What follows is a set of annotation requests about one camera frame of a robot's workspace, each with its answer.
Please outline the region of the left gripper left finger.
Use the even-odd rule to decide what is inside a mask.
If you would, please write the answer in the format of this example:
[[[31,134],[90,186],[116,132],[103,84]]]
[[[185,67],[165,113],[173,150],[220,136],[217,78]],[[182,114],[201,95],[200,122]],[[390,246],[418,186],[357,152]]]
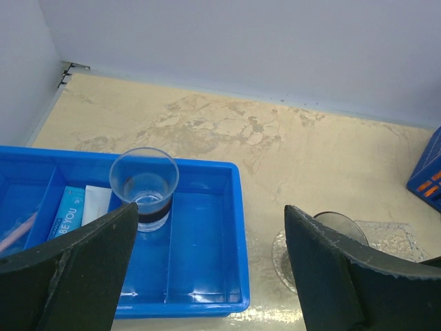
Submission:
[[[138,208],[1,259],[2,330],[110,330],[134,247]]]

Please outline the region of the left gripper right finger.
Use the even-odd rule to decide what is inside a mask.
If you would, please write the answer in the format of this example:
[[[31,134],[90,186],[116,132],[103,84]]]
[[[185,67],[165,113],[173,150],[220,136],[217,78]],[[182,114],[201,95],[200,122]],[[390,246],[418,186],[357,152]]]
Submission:
[[[383,253],[294,205],[285,234],[307,330],[440,329],[440,258]]]

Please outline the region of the dark smoked plastic cup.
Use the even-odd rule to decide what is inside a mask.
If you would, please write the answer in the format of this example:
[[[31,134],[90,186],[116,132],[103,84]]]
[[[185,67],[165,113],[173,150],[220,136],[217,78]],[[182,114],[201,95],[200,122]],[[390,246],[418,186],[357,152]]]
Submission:
[[[332,211],[320,212],[314,216],[314,219],[353,240],[369,245],[361,228],[353,220],[341,213]]]

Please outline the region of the clear textured acrylic tray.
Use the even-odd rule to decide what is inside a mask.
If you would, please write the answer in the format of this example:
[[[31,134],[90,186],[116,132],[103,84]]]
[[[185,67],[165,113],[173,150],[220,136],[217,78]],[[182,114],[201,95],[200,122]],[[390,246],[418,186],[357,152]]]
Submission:
[[[287,250],[284,230],[281,230],[274,238],[272,243],[271,255],[275,271],[280,280],[288,289],[296,294],[296,283],[289,260],[289,253]]]

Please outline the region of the pink wrapped toothbrush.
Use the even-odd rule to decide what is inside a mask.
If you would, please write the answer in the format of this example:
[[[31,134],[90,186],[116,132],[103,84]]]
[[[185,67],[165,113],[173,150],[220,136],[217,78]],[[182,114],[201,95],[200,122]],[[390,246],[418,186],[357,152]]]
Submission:
[[[18,253],[24,249],[36,217],[37,212],[33,212],[26,220],[17,221],[11,229],[1,234],[1,257]]]

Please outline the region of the white toothpaste tube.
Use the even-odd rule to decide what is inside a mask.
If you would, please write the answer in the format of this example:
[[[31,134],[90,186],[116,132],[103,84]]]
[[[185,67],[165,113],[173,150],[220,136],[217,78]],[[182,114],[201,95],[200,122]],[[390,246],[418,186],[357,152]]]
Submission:
[[[112,190],[93,185],[85,187],[85,202],[81,225],[85,226],[107,213]]]

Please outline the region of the blue plastic bin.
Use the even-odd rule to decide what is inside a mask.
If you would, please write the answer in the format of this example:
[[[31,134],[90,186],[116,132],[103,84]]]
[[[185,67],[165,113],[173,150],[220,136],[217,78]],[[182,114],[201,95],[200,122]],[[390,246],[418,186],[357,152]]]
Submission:
[[[43,243],[66,187],[106,187],[115,154],[3,146],[1,237],[32,225],[1,256]],[[240,174],[233,163],[178,159],[170,217],[139,232],[116,319],[226,317],[249,306]]]

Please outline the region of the blue shopping basket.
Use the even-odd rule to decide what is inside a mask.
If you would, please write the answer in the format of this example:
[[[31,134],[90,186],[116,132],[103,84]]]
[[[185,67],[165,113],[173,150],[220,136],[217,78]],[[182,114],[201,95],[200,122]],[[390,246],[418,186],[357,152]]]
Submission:
[[[441,128],[429,139],[409,180],[407,189],[440,212],[440,140]]]

